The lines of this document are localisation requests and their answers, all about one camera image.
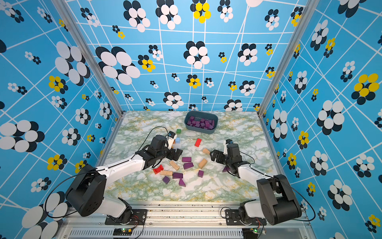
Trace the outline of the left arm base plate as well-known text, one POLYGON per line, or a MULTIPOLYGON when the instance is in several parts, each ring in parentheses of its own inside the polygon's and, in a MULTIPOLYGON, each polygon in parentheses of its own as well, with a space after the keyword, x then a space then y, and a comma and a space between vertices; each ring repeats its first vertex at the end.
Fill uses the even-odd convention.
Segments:
POLYGON ((106 225, 144 225, 147 218, 147 209, 132 209, 119 218, 106 217, 106 225))

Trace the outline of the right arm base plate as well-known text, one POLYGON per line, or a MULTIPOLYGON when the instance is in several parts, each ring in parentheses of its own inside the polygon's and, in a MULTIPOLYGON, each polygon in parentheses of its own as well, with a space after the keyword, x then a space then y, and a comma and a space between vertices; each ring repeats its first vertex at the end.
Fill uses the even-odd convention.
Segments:
POLYGON ((267 221, 264 218, 247 216, 240 210, 225 209, 224 217, 228 226, 266 226, 267 221))

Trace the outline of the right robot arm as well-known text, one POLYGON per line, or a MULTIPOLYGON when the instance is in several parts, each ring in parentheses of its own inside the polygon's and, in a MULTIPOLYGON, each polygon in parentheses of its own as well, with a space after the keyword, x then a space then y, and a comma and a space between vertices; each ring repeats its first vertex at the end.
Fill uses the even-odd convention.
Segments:
POLYGON ((239 219, 245 225, 255 223, 259 218, 276 225, 302 216, 302 210, 287 178, 282 175, 268 176, 242 160, 239 151, 219 150, 210 152, 211 160, 229 168, 235 177, 257 187, 258 199, 240 204, 239 219))

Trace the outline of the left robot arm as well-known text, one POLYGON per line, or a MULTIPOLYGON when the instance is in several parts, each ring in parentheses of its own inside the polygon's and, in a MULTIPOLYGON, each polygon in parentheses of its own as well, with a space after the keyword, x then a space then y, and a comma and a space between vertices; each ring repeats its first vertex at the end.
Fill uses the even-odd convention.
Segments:
POLYGON ((105 188, 134 172, 154 167, 162 159, 177 161, 182 150, 173 149, 177 135, 170 131, 167 136, 156 135, 149 145, 119 162, 94 168, 86 165, 75 177, 65 197, 82 216, 93 213, 107 215, 117 224, 132 221, 132 207, 123 199, 104 195, 105 188))

